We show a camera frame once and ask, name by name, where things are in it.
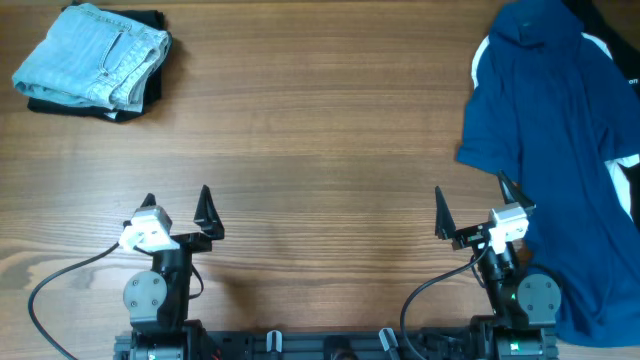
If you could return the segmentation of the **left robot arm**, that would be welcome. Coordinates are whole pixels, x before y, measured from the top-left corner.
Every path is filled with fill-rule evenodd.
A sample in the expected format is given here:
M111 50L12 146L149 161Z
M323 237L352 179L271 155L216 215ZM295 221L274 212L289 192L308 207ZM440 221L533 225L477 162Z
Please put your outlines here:
M201 189L194 215L197 232L172 235L172 220L149 193L124 223L119 244L152 258L151 269L131 277L123 291L132 332L119 337L114 357L121 360L220 359L222 351L199 320L188 318L190 280L198 277L195 253L210 252L225 236L210 188Z

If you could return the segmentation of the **blue polo shirt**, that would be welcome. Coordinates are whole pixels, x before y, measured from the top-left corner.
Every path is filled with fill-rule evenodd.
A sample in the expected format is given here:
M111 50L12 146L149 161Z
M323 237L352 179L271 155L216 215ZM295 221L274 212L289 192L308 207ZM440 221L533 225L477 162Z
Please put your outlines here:
M457 158L534 201L525 242L562 281L558 336L637 345L639 232L607 169L639 151L636 94L560 1L503 6L476 77Z

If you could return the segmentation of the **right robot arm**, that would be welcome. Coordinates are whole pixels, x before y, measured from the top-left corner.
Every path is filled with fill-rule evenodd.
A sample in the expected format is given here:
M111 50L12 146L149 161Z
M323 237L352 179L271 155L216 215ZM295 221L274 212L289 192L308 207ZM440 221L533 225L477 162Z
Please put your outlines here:
M547 270L529 274L514 247L527 233L536 205L504 172L497 178L504 205L492 208L486 222L465 228L455 225L442 190L435 189L435 235L455 250L473 250L473 269L493 311L437 335L438 350L444 359L556 359L561 287Z

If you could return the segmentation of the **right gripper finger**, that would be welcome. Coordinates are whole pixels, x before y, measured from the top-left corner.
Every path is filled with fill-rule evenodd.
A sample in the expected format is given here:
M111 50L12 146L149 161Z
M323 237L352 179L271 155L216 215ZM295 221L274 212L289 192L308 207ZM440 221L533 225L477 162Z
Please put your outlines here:
M536 208L536 204L502 170L498 171L497 178L505 204L518 204L524 210L534 210Z
M455 237L456 225L439 186L434 189L436 199L435 235L441 240Z

